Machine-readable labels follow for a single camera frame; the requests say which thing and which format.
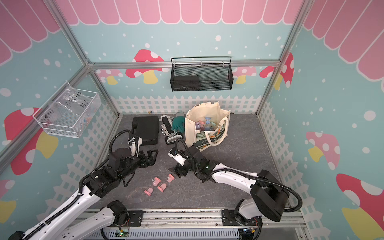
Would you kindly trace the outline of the cream floral canvas tote bag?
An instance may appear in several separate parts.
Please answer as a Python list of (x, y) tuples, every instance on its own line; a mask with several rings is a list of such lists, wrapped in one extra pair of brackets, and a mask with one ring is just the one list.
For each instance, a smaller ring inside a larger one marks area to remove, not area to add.
[(228, 136), (230, 115), (218, 102), (194, 106), (185, 117), (186, 145), (203, 151), (221, 144)]

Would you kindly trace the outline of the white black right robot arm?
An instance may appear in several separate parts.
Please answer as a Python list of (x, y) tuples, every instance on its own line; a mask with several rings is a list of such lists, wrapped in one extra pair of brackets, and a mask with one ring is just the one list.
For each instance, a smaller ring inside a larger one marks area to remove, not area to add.
[(261, 225), (262, 217), (279, 222), (284, 213), (297, 212), (303, 199), (293, 189), (281, 184), (269, 171), (249, 173), (208, 160), (196, 147), (187, 147), (185, 141), (176, 140), (168, 155), (177, 165), (171, 169), (179, 178), (192, 172), (202, 183), (225, 184), (250, 195), (242, 199), (233, 210), (222, 210), (225, 226)]

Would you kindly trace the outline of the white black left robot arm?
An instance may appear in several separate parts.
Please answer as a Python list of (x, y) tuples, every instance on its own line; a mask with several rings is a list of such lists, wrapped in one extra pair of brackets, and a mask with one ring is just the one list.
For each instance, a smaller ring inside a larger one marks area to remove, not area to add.
[(90, 206), (105, 197), (121, 183), (127, 186), (139, 168), (153, 166), (158, 150), (141, 151), (141, 138), (131, 137), (127, 148), (113, 151), (115, 140), (126, 133), (121, 131), (111, 140), (106, 159), (79, 181), (78, 190), (60, 207), (39, 224), (27, 231), (16, 231), (11, 240), (84, 239), (95, 231), (110, 225), (124, 225), (129, 219), (128, 210), (120, 201), (110, 203), (94, 217), (73, 227), (70, 224)]

